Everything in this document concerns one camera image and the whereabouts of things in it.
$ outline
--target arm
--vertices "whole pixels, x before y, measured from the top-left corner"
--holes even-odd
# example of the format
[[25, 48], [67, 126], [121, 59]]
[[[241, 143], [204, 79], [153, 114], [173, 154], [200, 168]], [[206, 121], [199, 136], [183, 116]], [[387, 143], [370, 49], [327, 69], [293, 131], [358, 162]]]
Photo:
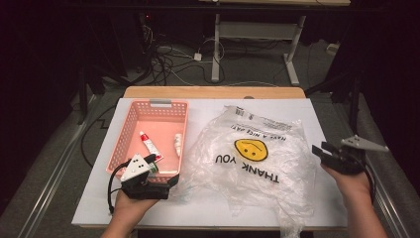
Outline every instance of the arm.
[[371, 205], [367, 176], [364, 173], [344, 176], [322, 164], [321, 167], [336, 180], [343, 196], [350, 237], [387, 237]]
[[111, 222], [102, 234], [102, 238], [125, 238], [142, 220], [146, 212], [158, 202], [156, 199], [130, 199], [122, 190], [118, 191], [115, 210]]

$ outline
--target red and white tube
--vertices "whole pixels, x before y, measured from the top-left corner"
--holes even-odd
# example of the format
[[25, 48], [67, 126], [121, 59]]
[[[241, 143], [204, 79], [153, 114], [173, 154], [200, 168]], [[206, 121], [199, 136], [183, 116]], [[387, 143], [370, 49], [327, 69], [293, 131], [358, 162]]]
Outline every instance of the red and white tube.
[[163, 155], [158, 151], [158, 148], [143, 131], [140, 132], [140, 139], [142, 139], [143, 143], [148, 148], [149, 153], [155, 154], [157, 156], [156, 161], [163, 159]]

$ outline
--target table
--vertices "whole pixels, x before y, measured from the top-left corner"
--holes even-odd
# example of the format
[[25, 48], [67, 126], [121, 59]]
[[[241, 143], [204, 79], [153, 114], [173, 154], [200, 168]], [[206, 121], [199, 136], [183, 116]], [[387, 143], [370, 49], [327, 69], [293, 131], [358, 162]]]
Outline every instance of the table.
[[[276, 4], [276, 5], [320, 5], [349, 6], [350, 0], [219, 0], [215, 1], [218, 5], [222, 3], [237, 4]], [[216, 14], [214, 32], [214, 57], [212, 64], [213, 82], [219, 81], [220, 69], [220, 38], [246, 38], [246, 39], [269, 39], [269, 40], [291, 40], [290, 51], [283, 55], [285, 67], [292, 85], [298, 86], [299, 79], [293, 65], [293, 57], [299, 43], [300, 34], [303, 30], [306, 16], [300, 16], [297, 24], [277, 24], [277, 23], [251, 23], [251, 22], [225, 22], [220, 20], [220, 14]]]
[[[279, 114], [282, 119], [288, 121], [301, 118], [308, 144], [320, 145], [321, 141], [325, 140], [310, 100], [304, 98], [303, 91], [297, 87], [129, 87], [118, 104], [77, 206], [72, 220], [74, 225], [105, 227], [111, 219], [106, 199], [110, 175], [105, 172], [105, 168], [131, 98], [188, 100], [190, 107], [185, 151], [191, 148], [194, 138], [198, 136], [207, 121], [218, 116], [227, 103], [242, 106], [272, 119], [277, 119]], [[119, 185], [114, 179], [113, 187]], [[347, 226], [347, 213], [341, 195], [334, 180], [319, 167], [319, 163], [317, 163], [314, 187], [314, 207], [315, 214], [306, 221], [304, 230], [345, 229]], [[278, 230], [278, 223], [274, 212], [264, 207], [247, 207], [238, 217], [233, 217], [223, 196], [213, 190], [204, 190], [194, 194], [187, 203], [171, 200], [170, 197], [168, 200], [161, 200], [151, 208], [137, 227], [185, 230]]]

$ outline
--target dark background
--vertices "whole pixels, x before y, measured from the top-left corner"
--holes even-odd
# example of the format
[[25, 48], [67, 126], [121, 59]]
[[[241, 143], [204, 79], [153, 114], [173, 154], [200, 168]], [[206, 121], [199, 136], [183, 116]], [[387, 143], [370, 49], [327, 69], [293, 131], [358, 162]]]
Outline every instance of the dark background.
[[[327, 13], [308, 17], [301, 42], [342, 43], [326, 80], [343, 71], [360, 77], [362, 93], [385, 142], [419, 191], [415, 165], [420, 135], [420, 19], [414, 2], [352, 1], [354, 6], [392, 7], [380, 16], [343, 18]], [[95, 13], [87, 19], [53, 0], [8, 1], [0, 8], [2, 212], [51, 133], [73, 110], [70, 102], [78, 90], [81, 67], [90, 70], [94, 63], [124, 76], [129, 66], [127, 47], [140, 48], [141, 38], [134, 34], [131, 43], [118, 42], [115, 24], [127, 21], [136, 28], [132, 15]], [[192, 45], [213, 31], [207, 27], [213, 24], [208, 16], [190, 14], [195, 21], [186, 21], [185, 16], [176, 15], [154, 15], [153, 24]], [[100, 93], [101, 73], [91, 75], [87, 83]], [[348, 81], [344, 77], [328, 89], [349, 90]]]

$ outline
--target pink plastic basket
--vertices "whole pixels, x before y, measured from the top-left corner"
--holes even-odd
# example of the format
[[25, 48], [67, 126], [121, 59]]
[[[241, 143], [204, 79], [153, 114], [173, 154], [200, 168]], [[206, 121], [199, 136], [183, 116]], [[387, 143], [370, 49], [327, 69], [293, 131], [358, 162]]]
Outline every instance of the pink plastic basket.
[[[112, 156], [106, 171], [112, 174], [122, 163], [135, 154], [143, 158], [150, 154], [143, 143], [140, 132], [143, 131], [163, 155], [157, 162], [158, 173], [149, 176], [148, 180], [166, 182], [179, 174], [182, 162], [182, 148], [188, 117], [188, 102], [170, 99], [134, 99], [126, 115]], [[174, 137], [181, 134], [181, 153], [177, 154]], [[116, 173], [119, 179], [124, 169]]]

